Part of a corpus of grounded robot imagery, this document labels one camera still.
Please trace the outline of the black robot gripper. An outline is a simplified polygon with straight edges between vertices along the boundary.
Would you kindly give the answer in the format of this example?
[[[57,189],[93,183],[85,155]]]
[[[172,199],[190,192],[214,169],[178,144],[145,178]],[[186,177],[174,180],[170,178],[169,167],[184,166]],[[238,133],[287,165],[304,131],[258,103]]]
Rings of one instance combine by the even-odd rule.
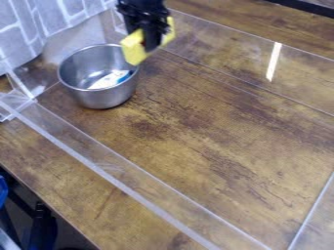
[[[172,32],[165,21],[170,16],[165,0],[118,0],[117,10],[125,17],[129,33],[134,33],[141,25],[145,51],[153,52],[161,46],[164,36]]]

